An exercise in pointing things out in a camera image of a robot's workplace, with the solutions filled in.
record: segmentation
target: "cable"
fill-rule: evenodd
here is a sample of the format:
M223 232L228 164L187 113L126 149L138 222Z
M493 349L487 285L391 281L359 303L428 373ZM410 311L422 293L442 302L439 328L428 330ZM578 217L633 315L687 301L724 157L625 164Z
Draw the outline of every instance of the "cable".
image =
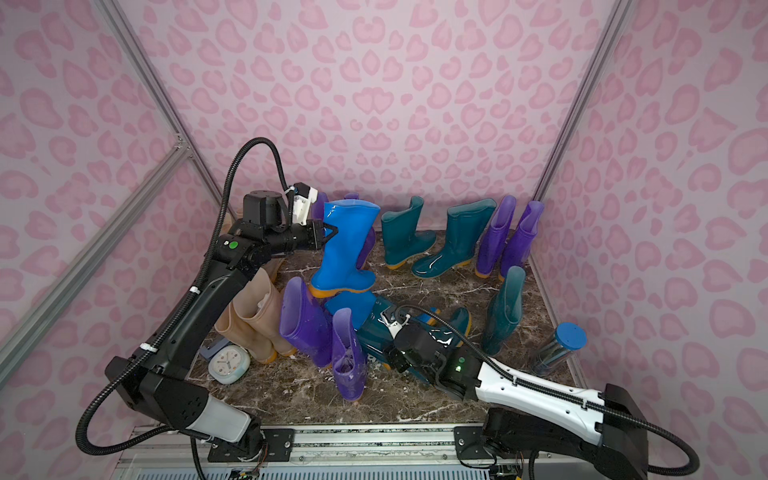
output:
M275 157L275 165L277 166L277 175L280 177L280 186L286 191L286 195L288 196L288 214L287 214L288 217L286 219L286 222L288 223L288 225L291 224L291 221L293 219L293 191L288 189L288 184L286 183L285 175L283 173L283 164L282 164L282 161L280 160L280 154L277 152L277 147L275 147L275 144L272 143L272 141L269 138L265 138L265 137L252 138L248 140L248 142L246 142L245 145L243 145L240 148L240 150L237 152L237 154L235 155L235 158L232 160L230 169L227 172L227 178L224 181L224 189L221 195L221 208L219 209L219 216L216 219L216 225L214 226L214 232L210 238L210 243L208 244L208 250L206 250L205 257L203 258L203 264L200 266L200 270L198 270L197 276L192 282L192 287L194 288L190 288L184 294L184 297L181 299L181 302L179 303L179 308L176 309L173 316L170 318L170 321L168 321L167 325L160 331L160 333L158 333L155 336L154 340L152 340L151 347L153 349L157 349L163 343L163 341L165 341L165 339L170 335L170 333L176 328L176 326L181 321L181 319L183 319L184 316L187 315L187 311L192 305L192 302L197 297L197 294L194 293L192 290L200 291L202 286L205 284L208 278L210 264L214 259L214 254L216 253L216 248L219 243L221 226L224 224L224 218L227 215L227 208L229 207L230 193L232 191L232 182L235 178L235 173L237 172L237 168L240 166L240 162L243 161L243 158L245 158L245 155L248 153L248 151L251 148L257 146L258 144L266 144L267 147L269 147L270 150L272 151L272 155ZM74 431L74 442L83 453L86 453L88 455L111 455L115 452L120 452L134 445L137 445L143 442L144 440L149 439L150 437L153 437L163 432L168 432L170 430L173 430L169 426L161 426L156 429L150 430L149 432L146 432L143 435L139 435L138 437L127 440L126 442L118 443L115 445L109 445L109 446L94 445L91 443L90 440L88 440L88 425L90 425L91 420L93 419L93 416L96 413L96 410L98 410L99 406L123 382L123 380L125 380L129 375L131 375L136 370L136 368L138 368L139 365L141 365L144 361L146 361L149 358L150 355L152 355L152 352L150 350L145 350L141 356L139 356L127 367L125 367L125 369L122 371L120 375L118 375L114 380L109 382L107 386L105 386L98 393L98 395L96 395L96 397L91 401L90 405L88 405L88 407L85 409L85 411L83 412L83 415L80 417L78 426Z
M190 437L190 446L192 447L192 462L194 463L194 469L195 472L197 472L197 477L200 480L207 480L205 478L205 472L203 472L203 467L200 465L200 456L197 454L197 440L195 440L194 437Z
M532 450L531 457L528 459L528 480L535 480L533 475L533 462L536 460L537 456L538 450Z
M581 406L584 403L584 400L582 398L577 397L575 395L569 395L567 393L560 392L558 390L550 389L546 386L529 382L528 380L516 379L514 376L510 375L502 367L498 366L496 362L493 361L493 359L491 359L490 356L488 356L488 354L486 354L481 349L479 349L474 343L470 342L469 339L464 335L464 333L459 331L456 327L454 327L453 325L448 323L445 319L441 318L438 314L436 314L435 312L432 312L429 309L425 309L418 305L410 305L410 304L401 305L395 310L395 318L399 318L399 314L405 309L415 310L420 313L426 313L433 319L442 323L443 326L451 330L455 335L459 337L459 339L461 339L467 346L469 346L469 348L472 349L472 352L474 352L479 358L481 358L485 363L487 363L488 366L490 366L495 372L497 372L500 376L506 378L507 380L511 382L516 382L517 385L523 386L527 389L534 390L536 392L543 393L545 395L553 396L555 398L564 400L566 402L571 402L579 406ZM673 434L672 432L662 429L660 426L654 425L653 423L649 423L649 422L646 422L645 420L641 420L636 417L633 417L632 415L628 415L624 412L620 412L618 410L614 410L607 406L600 405L599 403L587 401L586 407L588 409L593 409L600 413L603 413L604 415L610 415L615 418L621 419L627 423L630 423L643 430L646 430L647 432L651 432L656 435L659 435L661 438L674 443L678 448L680 448L680 450L682 450L688 456L688 463L686 465L683 465L682 467L668 468L668 467L659 467L656 465L649 465L648 473L655 473L657 475L666 475L669 477L682 477L685 475L690 475L699 469L699 466L700 466L699 455L697 455L696 451L690 445L688 445L683 439Z
M489 454L491 457L493 457L493 463L492 463L492 464L490 464L490 465L474 465L474 466L473 466L473 465L467 465L466 463L464 463L464 460L462 460L460 457L462 456L462 454L463 454L464 452L466 452L467 450L469 450L470 448L472 448L472 447L475 447L475 446L479 446L481 449L485 450L485 453L487 453L487 454ZM488 468L491 468L492 466L495 466L496 464L498 464L498 457L497 457L495 454L493 454L493 453L489 452L489 451L487 450L487 448L485 447L485 445L483 445L483 444L479 444L479 443L473 443L473 444L471 444L471 445L467 445L466 447L464 447L464 449L463 449L463 450L461 450L461 451L460 451L460 452L457 454L456 458L458 458L458 462L459 462L459 463L461 463L461 464L462 464L463 466L465 466L466 468L471 468L472 470L486 470L486 469L488 469Z

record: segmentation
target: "white robotic arm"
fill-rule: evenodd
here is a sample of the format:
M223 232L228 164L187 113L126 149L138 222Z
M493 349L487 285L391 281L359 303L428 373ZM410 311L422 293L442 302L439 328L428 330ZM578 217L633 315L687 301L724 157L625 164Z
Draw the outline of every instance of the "white robotic arm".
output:
M584 406L576 406L572 402L566 402L554 396L520 386L516 381L513 382L500 376L486 362L480 367L480 373L477 377L480 381L480 386L475 387L475 394L478 400L512 407L531 415L536 415L578 435L592 445L600 444L601 433L596 429L596 424L603 423L603 414L586 408L587 401L604 405L597 390L577 389L560 385L559 383L519 372L496 360L493 361L515 379L527 380L530 383L580 397L584 399Z

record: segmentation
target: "clear plastic container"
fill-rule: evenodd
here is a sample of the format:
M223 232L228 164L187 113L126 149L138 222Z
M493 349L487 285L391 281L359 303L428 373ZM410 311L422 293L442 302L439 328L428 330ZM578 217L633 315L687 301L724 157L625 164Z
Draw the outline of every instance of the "clear plastic container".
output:
M587 333L575 323L564 322L531 353L528 364L534 375L546 376L585 345Z

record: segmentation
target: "vent grille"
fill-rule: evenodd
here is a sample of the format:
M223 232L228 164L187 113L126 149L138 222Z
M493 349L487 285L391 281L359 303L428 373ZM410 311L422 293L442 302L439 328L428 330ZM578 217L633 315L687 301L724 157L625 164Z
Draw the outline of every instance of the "vent grille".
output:
M426 465L264 468L259 480L488 480L488 471Z
M231 468L203 468L208 480L227 480ZM136 480L197 480L194 468L143 468Z
M204 468L207 480L227 480L232 468ZM487 470L461 466L403 465L266 467L259 480L488 480ZM194 468L143 468L136 480L197 480Z

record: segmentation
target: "cable tie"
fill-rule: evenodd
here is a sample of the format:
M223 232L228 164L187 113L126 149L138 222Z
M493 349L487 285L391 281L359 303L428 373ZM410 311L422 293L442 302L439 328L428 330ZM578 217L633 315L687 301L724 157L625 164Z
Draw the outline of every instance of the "cable tie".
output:
M154 348L149 343L142 343L141 345L139 345L139 348L142 350L147 350L148 352L157 353L157 349Z

